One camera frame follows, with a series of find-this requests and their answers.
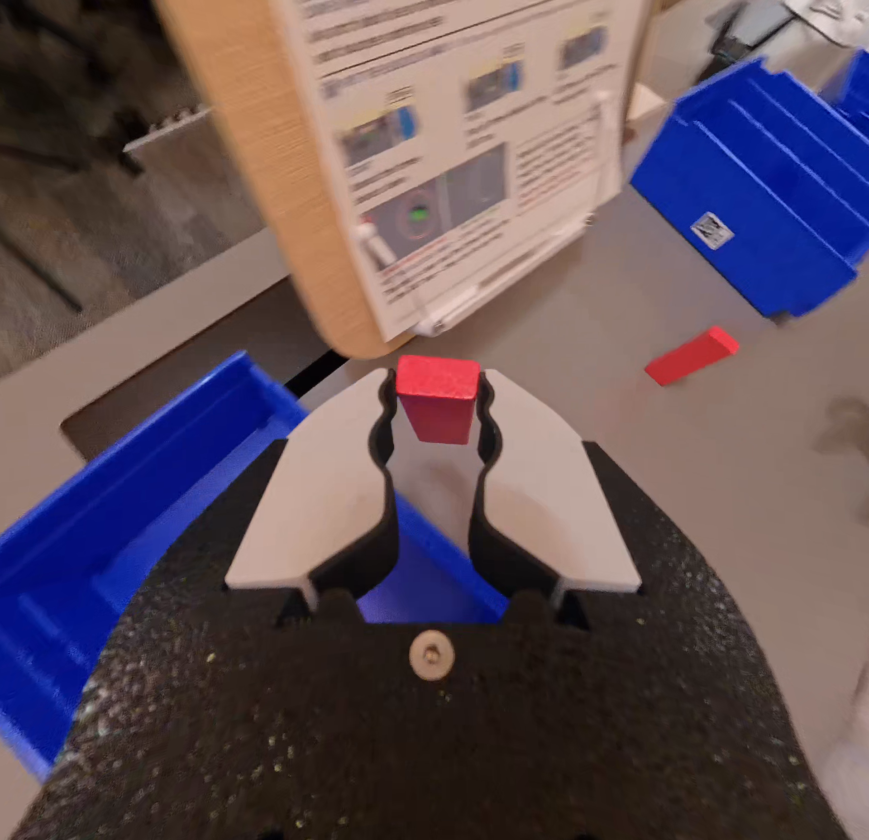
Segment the printed instruction sheet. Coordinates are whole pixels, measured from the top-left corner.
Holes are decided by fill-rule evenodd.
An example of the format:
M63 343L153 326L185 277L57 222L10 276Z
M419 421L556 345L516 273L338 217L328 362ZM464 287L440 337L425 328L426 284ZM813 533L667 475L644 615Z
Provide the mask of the printed instruction sheet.
M442 331L577 239L621 190L655 0L269 0L349 255L384 339Z

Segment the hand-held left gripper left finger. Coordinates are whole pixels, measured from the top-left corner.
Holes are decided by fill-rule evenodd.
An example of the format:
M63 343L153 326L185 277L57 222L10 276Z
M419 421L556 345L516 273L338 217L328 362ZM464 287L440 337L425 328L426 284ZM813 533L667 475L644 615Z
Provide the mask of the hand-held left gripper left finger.
M286 444L226 571L232 591L287 588L316 611L367 595L399 559L396 372L375 369L320 405Z

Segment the wooden document stand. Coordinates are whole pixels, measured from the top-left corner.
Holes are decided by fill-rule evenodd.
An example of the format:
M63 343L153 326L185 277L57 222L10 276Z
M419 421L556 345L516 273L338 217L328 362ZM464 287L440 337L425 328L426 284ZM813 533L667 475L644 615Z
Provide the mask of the wooden document stand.
M269 0L155 2L324 341L345 357L368 359L418 336L384 339L375 324ZM621 164L629 105L659 2L654 1L636 61Z

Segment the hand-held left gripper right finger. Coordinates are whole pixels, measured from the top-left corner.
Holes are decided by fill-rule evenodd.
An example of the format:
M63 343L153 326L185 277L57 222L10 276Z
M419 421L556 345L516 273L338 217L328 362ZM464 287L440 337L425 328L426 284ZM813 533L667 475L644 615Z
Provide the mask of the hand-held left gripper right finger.
M476 415L477 574L508 598L537 591L557 611L570 592L636 594L641 575L579 433L494 369L481 374Z

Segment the red wooden block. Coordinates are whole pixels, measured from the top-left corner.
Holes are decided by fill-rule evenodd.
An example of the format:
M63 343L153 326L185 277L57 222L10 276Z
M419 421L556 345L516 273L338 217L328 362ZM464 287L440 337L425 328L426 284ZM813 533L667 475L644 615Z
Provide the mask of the red wooden block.
M418 441L469 442L481 374L480 364L468 359L400 356L396 393Z
M693 339L654 358L646 375L661 387L669 386L738 353L740 343L714 325Z

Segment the dark grey device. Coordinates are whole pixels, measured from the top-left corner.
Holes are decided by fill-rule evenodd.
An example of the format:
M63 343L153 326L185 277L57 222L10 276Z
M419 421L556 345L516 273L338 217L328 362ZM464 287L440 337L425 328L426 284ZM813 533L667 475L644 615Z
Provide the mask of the dark grey device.
M763 48L796 15L781 0L733 0L706 20L714 32L709 60L695 82L727 70Z

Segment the blue plastic bin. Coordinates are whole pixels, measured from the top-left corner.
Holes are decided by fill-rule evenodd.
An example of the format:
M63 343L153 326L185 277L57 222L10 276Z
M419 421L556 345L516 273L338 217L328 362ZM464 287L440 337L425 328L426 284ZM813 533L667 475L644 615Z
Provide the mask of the blue plastic bin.
M832 107L864 137L868 137L868 51L860 49L819 92Z
M766 318L813 312L867 255L867 136L764 59L681 96L631 185Z
M348 702L427 624L463 635L506 600L402 498L394 570L362 620L314 623L290 587L223 588L310 415L245 354L138 426L2 536L2 738L38 781L77 751L234 753Z

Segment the white page holder clip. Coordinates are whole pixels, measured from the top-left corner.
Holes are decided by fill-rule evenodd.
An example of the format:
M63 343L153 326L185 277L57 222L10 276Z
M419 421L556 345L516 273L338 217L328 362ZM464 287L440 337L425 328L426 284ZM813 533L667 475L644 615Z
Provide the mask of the white page holder clip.
M429 306L420 296L417 284L407 277L396 254L380 236L375 224L370 220L362 220L356 227L356 236L378 270L392 276L403 296L413 304L418 316L417 323L413 326L415 334L426 338L439 335L442 332L440 320L436 320L430 313Z

